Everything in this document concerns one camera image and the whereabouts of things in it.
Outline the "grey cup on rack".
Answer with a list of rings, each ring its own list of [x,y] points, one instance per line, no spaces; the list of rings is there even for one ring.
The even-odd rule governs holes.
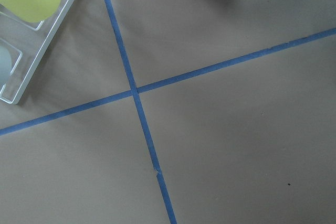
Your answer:
[[[1,87],[8,81],[10,75],[11,75],[11,70],[12,70],[12,58],[4,46],[1,46],[1,65],[0,65],[0,74],[1,74]]]

